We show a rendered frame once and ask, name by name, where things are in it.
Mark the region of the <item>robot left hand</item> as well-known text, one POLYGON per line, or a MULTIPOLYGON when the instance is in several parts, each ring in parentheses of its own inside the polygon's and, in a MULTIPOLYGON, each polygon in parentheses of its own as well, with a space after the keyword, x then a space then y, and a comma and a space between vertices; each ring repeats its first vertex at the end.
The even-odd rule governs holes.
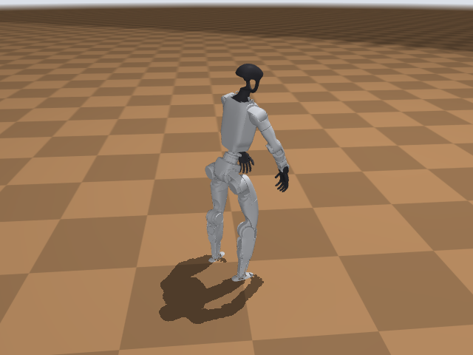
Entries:
POLYGON ((254 165, 254 161, 252 160, 252 158, 249 156, 249 154, 247 152, 239 152, 240 154, 242 154, 242 157, 239 157, 239 165, 241 166, 241 169, 240 169, 240 172, 243 168, 243 172, 245 172, 245 166, 246 166, 246 174, 248 173, 248 165, 249 165, 249 172, 251 172, 251 164, 250 164, 250 161, 252 163, 252 165, 254 165))

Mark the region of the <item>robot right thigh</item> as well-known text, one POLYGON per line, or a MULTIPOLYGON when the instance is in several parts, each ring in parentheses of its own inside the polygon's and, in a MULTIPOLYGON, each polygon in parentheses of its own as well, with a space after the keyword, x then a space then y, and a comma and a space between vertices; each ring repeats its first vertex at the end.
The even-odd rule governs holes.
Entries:
POLYGON ((237 172, 232 171, 228 174, 228 181, 230 190, 238 195, 238 202, 245 216, 245 222, 241 222, 237 226, 237 233, 242 237, 242 230, 246 226, 251 226, 254 232, 256 231, 259 215, 256 191, 247 175, 239 175, 237 172))

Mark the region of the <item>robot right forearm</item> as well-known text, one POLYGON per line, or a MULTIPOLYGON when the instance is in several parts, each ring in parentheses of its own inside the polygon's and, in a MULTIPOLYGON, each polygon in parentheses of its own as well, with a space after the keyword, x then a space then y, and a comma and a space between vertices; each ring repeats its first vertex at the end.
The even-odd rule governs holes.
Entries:
MULTIPOLYGON (((279 141, 278 141, 279 142, 279 141)), ((283 169, 288 166, 289 168, 289 165, 287 164, 287 160, 286 160, 286 157, 285 157, 285 151, 281 145, 281 143, 279 142, 280 146, 281 146, 281 150, 279 150, 278 152, 276 152, 275 154, 272 154, 273 157, 275 158, 275 161, 276 161, 276 165, 278 167, 278 169, 283 172, 283 169)))

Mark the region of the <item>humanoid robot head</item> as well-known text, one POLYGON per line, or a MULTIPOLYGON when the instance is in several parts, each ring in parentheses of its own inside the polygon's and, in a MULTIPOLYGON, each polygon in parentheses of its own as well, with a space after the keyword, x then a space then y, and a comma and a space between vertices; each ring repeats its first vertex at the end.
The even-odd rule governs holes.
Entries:
POLYGON ((255 93, 258 89, 259 81, 263 76, 263 71, 261 71, 261 69, 254 64, 243 64, 236 70, 236 75, 246 81, 246 86, 240 88, 239 92, 231 98, 238 102, 248 102, 248 97, 250 97, 250 93, 255 93), (251 89, 250 85, 251 79, 255 80, 256 82, 255 87, 253 89, 251 89))

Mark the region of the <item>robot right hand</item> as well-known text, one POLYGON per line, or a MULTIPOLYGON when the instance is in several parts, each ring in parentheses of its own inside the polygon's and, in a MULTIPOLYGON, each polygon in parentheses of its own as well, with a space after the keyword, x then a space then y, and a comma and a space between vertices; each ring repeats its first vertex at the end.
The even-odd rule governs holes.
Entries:
POLYGON ((280 176, 280 180, 275 186, 278 186, 280 183, 282 183, 280 187, 277 188, 277 189, 280 189, 280 191, 284 189, 282 192, 285 192, 288 188, 288 181, 289 181, 288 172, 289 172, 289 169, 288 169, 288 166, 286 166, 283 169, 283 172, 279 170, 279 174, 275 176, 275 178, 278 178, 278 176, 280 176))

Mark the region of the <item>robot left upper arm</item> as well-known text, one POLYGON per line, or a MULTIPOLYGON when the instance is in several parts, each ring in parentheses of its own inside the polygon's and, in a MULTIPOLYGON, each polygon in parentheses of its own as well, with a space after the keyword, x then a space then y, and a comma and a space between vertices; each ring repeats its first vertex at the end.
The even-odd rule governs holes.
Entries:
POLYGON ((221 97, 221 102, 222 102, 222 105, 223 105, 223 109, 224 109, 224 104, 225 104, 226 98, 227 98, 229 95, 231 95, 231 94, 234 94, 234 93, 231 92, 231 93, 228 93, 228 94, 226 94, 226 95, 224 95, 224 96, 221 97))

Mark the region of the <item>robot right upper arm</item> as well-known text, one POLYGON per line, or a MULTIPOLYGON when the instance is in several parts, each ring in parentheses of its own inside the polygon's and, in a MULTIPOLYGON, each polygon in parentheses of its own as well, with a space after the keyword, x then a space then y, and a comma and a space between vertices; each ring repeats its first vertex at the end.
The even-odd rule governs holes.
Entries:
POLYGON ((268 114, 264 109, 253 106, 248 109, 248 116, 251 123, 258 127, 264 139, 268 142, 266 147, 271 154, 275 154, 281 150, 281 146, 276 139, 275 132, 268 120, 268 114))

